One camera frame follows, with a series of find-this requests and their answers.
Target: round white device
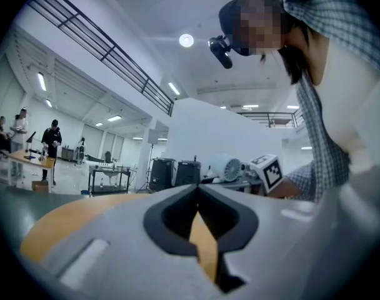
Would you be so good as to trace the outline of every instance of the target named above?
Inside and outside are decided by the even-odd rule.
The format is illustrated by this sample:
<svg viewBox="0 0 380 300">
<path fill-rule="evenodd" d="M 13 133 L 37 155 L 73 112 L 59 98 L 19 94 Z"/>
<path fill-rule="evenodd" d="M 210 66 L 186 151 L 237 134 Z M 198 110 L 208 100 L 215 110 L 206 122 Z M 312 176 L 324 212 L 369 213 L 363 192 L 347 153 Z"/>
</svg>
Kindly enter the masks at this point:
<svg viewBox="0 0 380 300">
<path fill-rule="evenodd" d="M 211 169 L 222 181 L 231 182 L 240 176 L 241 162 L 227 153 L 220 153 L 213 157 Z"/>
</svg>

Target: standing person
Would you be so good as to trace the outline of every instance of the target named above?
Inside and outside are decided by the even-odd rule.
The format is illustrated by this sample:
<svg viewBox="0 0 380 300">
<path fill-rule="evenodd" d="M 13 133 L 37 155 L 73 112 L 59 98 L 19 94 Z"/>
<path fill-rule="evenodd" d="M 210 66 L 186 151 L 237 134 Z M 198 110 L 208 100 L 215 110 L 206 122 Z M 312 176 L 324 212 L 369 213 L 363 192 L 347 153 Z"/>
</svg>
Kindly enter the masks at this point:
<svg viewBox="0 0 380 300">
<path fill-rule="evenodd" d="M 11 153 L 11 139 L 8 134 L 4 132 L 5 117 L 0 117 L 0 149 L 7 150 Z"/>
<path fill-rule="evenodd" d="M 24 137 L 23 135 L 28 133 L 28 122 L 26 121 L 26 108 L 23 107 L 19 115 L 15 116 L 15 120 L 10 127 L 10 130 L 14 131 L 14 135 L 11 138 L 11 152 L 19 151 L 23 149 Z M 16 162 L 12 162 L 12 176 L 16 175 Z M 23 165 L 18 163 L 18 177 L 23 176 Z"/>
<path fill-rule="evenodd" d="M 272 197 L 317 203 L 373 166 L 353 118 L 380 80 L 380 31 L 355 0 L 233 0 L 219 20 L 237 53 L 264 61 L 278 51 L 297 84 L 314 159 Z"/>
<path fill-rule="evenodd" d="M 84 150 L 86 149 L 86 143 L 84 143 L 84 137 L 82 137 L 82 139 L 80 140 L 77 146 L 79 147 L 79 164 L 82 164 L 83 159 L 84 159 Z"/>
<path fill-rule="evenodd" d="M 41 142 L 44 148 L 47 148 L 47 153 L 50 158 L 54 158 L 54 167 L 55 162 L 57 161 L 57 149 L 61 145 L 63 138 L 61 132 L 58 128 L 58 120 L 52 120 L 51 127 L 47 128 L 42 135 Z M 42 170 L 42 181 L 47 179 L 47 170 Z"/>
</svg>

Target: yellow curved surface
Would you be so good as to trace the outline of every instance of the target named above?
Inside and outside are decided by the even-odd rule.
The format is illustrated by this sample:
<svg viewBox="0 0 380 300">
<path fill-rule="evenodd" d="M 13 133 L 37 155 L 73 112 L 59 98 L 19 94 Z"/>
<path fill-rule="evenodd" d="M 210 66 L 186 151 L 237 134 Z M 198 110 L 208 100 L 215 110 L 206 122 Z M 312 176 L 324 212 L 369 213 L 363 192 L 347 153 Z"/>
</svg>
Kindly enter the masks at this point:
<svg viewBox="0 0 380 300">
<path fill-rule="evenodd" d="M 40 263 L 55 244 L 75 230 L 80 230 L 110 207 L 148 196 L 150 194 L 112 194 L 67 203 L 47 213 L 34 224 L 23 239 L 20 251 L 35 263 Z M 214 281 L 218 262 L 216 240 L 198 213 L 192 224 L 190 242 L 197 246 L 199 264 Z"/>
</svg>

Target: railing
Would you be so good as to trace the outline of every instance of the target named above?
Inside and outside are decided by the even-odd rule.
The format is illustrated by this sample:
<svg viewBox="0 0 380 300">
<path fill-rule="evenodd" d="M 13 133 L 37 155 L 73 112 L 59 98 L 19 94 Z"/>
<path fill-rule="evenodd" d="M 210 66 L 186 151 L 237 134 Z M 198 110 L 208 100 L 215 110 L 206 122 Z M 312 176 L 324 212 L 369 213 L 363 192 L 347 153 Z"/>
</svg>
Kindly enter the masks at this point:
<svg viewBox="0 0 380 300">
<path fill-rule="evenodd" d="M 30 0 L 30 7 L 75 40 L 166 114 L 173 101 L 102 29 L 69 0 Z"/>
<path fill-rule="evenodd" d="M 269 128 L 296 128 L 304 122 L 302 112 L 239 112 L 238 114 Z"/>
</svg>

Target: person in white shirt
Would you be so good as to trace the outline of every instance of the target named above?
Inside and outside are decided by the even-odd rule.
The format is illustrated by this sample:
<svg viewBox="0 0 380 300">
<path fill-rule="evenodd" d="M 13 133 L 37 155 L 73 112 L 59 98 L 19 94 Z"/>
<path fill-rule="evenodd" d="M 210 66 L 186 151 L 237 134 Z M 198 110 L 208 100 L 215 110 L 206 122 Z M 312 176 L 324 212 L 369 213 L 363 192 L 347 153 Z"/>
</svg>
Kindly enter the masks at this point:
<svg viewBox="0 0 380 300">
<path fill-rule="evenodd" d="M 86 149 L 86 143 L 84 143 L 84 137 L 80 140 L 80 142 L 77 144 L 79 148 L 79 164 L 83 163 L 84 159 L 84 150 Z"/>
<path fill-rule="evenodd" d="M 10 130 L 14 131 L 14 135 L 11 138 L 11 152 L 19 151 L 23 149 L 24 138 L 23 135 L 28 133 L 28 122 L 26 121 L 26 108 L 23 107 L 19 115 L 15 116 L 15 120 L 10 127 Z M 12 175 L 16 175 L 16 162 L 12 162 Z M 19 177 L 23 175 L 23 165 L 18 164 Z"/>
</svg>

